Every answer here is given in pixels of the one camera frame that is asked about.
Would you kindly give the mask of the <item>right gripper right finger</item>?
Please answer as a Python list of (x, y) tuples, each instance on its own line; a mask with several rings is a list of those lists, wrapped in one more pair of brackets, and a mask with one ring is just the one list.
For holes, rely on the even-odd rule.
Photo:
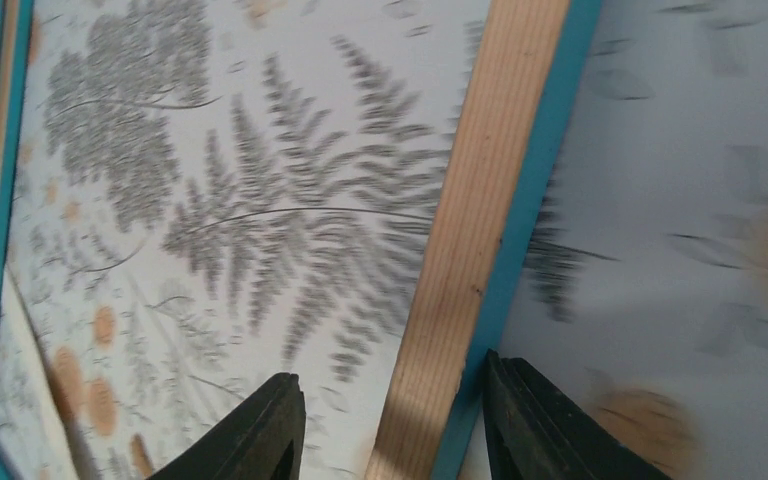
[(489, 350), (482, 392), (494, 480), (665, 479), (522, 358)]

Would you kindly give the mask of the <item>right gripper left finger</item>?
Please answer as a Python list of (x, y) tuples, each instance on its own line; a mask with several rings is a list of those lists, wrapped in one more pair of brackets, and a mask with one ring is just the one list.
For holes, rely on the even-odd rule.
[(277, 373), (152, 478), (297, 480), (305, 426), (299, 376)]

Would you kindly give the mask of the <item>teal wooden picture frame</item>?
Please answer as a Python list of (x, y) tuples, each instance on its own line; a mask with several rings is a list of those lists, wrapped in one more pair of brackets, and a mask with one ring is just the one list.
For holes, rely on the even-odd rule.
[(0, 1), (0, 479), (153, 479), (299, 376), (298, 479), (432, 479), (595, 1)]

